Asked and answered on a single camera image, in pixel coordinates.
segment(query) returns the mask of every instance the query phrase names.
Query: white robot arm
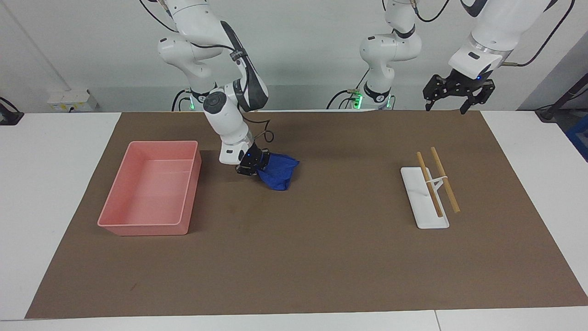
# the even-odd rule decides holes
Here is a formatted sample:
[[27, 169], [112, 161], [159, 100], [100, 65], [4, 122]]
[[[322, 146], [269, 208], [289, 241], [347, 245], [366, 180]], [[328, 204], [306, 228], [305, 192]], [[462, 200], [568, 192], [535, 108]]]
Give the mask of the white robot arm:
[[[159, 54], [184, 72], [192, 98], [203, 102], [206, 118], [222, 141], [219, 161], [237, 165], [238, 173], [256, 174], [267, 164], [269, 151], [257, 147], [238, 106], [245, 112], [262, 108], [268, 101], [268, 89], [239, 38], [227, 22], [213, 14], [208, 0], [150, 1], [162, 4], [178, 29], [181, 38], [162, 39]], [[201, 61], [220, 55], [223, 49], [231, 50], [242, 77], [209, 94], [195, 92], [198, 79], [212, 74]]]
[[484, 104], [495, 89], [488, 77], [518, 45], [521, 36], [557, 0], [460, 0], [469, 15], [477, 18], [466, 43], [451, 57], [447, 78], [434, 75], [423, 96], [430, 110], [435, 101], [448, 96], [467, 97], [464, 114]]
[[390, 0], [386, 8], [386, 22], [393, 28], [390, 34], [379, 34], [362, 41], [360, 55], [369, 65], [363, 86], [368, 104], [386, 104], [394, 80], [392, 62], [407, 61], [420, 54], [422, 42], [415, 33], [416, 14], [410, 0]]

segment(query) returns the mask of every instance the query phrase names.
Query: wooden stick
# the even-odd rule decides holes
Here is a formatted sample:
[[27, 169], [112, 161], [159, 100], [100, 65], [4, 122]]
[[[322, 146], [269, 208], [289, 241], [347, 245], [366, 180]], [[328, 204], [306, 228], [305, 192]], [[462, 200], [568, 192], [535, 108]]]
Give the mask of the wooden stick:
[[427, 168], [425, 167], [423, 155], [420, 152], [417, 152], [416, 158], [419, 159], [420, 170], [423, 172], [423, 177], [425, 178], [425, 182], [427, 183], [429, 195], [431, 196], [431, 200], [433, 200], [433, 206], [435, 206], [437, 217], [443, 217], [443, 212], [441, 212], [441, 207], [439, 206], [439, 202], [437, 201], [437, 195], [435, 193], [435, 190], [433, 189], [433, 184], [430, 182], [431, 178], [429, 177], [429, 173], [427, 172]]
[[[441, 176], [447, 176], [445, 174], [445, 169], [443, 169], [443, 164], [441, 164], [441, 159], [437, 154], [437, 149], [431, 147], [431, 152], [433, 153], [433, 158], [435, 158], [435, 163], [437, 164], [437, 169], [439, 170], [439, 174]], [[451, 206], [453, 207], [453, 211], [455, 213], [459, 213], [459, 205], [457, 204], [457, 200], [455, 199], [455, 194], [453, 194], [453, 189], [451, 188], [451, 184], [449, 184], [449, 179], [447, 177], [443, 178], [443, 184], [445, 185], [445, 192], [447, 192], [447, 196], [449, 196], [449, 201], [451, 202]]]

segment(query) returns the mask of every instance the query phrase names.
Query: blue cloth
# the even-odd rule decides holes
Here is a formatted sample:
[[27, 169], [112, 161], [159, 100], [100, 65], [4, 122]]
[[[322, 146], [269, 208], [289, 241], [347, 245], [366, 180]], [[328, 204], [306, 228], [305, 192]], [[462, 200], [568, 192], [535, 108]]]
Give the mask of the blue cloth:
[[263, 170], [258, 170], [259, 178], [272, 190], [285, 191], [290, 186], [290, 179], [294, 168], [300, 162], [288, 155], [270, 154], [268, 165]]

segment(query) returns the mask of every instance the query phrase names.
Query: pink container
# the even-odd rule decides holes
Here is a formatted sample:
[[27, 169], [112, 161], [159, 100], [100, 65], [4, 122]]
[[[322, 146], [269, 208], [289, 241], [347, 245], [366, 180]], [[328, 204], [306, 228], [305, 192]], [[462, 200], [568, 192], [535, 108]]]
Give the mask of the pink container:
[[98, 226], [119, 236], [186, 234], [201, 164], [196, 141], [133, 141]]

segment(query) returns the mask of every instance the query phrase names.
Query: brown table mat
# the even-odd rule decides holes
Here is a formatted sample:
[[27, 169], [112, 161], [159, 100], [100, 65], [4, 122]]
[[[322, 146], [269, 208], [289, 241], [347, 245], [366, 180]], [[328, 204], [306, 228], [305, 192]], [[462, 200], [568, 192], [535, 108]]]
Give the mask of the brown table mat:
[[[249, 116], [301, 161], [289, 191], [218, 163], [203, 114], [122, 114], [26, 318], [588, 305], [480, 113]], [[135, 140], [200, 142], [189, 234], [96, 225]], [[462, 208], [445, 230], [416, 227], [400, 176], [418, 150], [435, 176], [430, 146]]]

